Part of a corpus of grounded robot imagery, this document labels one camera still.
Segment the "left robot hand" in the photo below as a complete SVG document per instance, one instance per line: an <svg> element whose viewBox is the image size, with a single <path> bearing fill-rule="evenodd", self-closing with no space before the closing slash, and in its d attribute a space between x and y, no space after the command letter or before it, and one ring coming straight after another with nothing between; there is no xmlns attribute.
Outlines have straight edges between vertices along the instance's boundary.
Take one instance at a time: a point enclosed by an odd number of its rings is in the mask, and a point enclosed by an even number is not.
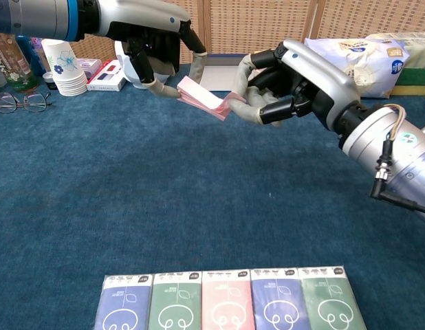
<svg viewBox="0 0 425 330"><path fill-rule="evenodd" d="M196 83L201 80L208 52L185 9L166 1L99 1L98 10L96 34L122 43L140 83L152 94L181 97L155 76L179 71L181 45L192 54L188 77Z"/></svg>

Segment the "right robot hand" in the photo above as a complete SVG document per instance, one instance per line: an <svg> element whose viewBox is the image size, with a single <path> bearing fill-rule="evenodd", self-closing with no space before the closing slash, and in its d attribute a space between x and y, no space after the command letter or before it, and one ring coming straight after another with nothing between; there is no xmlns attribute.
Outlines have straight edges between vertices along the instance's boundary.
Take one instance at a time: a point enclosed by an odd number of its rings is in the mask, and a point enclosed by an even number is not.
<svg viewBox="0 0 425 330"><path fill-rule="evenodd" d="M349 112L360 104L353 79L301 42L245 55L228 101L237 116L256 124L278 124L313 113L329 131L343 135Z"/></svg>

